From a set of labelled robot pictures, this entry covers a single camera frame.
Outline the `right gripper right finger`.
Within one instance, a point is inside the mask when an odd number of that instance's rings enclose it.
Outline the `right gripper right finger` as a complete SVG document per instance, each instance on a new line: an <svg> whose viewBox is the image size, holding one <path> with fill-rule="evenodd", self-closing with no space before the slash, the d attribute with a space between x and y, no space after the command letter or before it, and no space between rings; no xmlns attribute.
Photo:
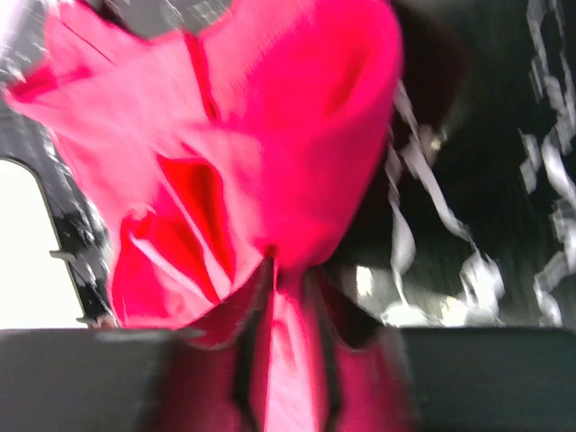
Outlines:
<svg viewBox="0 0 576 432"><path fill-rule="evenodd" d="M304 292L318 325L327 391L324 431L416 431L412 379L400 330L356 305L320 268Z"/></svg>

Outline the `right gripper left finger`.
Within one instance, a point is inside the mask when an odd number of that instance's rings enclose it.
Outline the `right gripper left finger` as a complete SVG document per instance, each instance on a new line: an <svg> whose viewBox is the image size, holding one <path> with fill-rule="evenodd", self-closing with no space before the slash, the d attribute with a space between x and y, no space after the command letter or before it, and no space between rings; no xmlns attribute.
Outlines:
<svg viewBox="0 0 576 432"><path fill-rule="evenodd" d="M257 333L272 288L273 259L265 258L247 281L190 328L179 358L181 431L260 431L250 400Z"/></svg>

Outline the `magenta t shirt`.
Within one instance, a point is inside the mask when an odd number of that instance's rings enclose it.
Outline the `magenta t shirt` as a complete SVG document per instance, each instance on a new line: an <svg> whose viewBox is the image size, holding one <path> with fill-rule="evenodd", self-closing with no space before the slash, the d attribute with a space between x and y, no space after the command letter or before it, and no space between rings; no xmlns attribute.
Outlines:
<svg viewBox="0 0 576 432"><path fill-rule="evenodd" d="M44 39L4 97L49 129L101 213L119 324L184 330L187 347L272 258L252 408L260 431L324 431L303 279L337 248L385 151L403 62L390 4L236 1L199 35L151 40L63 4Z"/></svg>

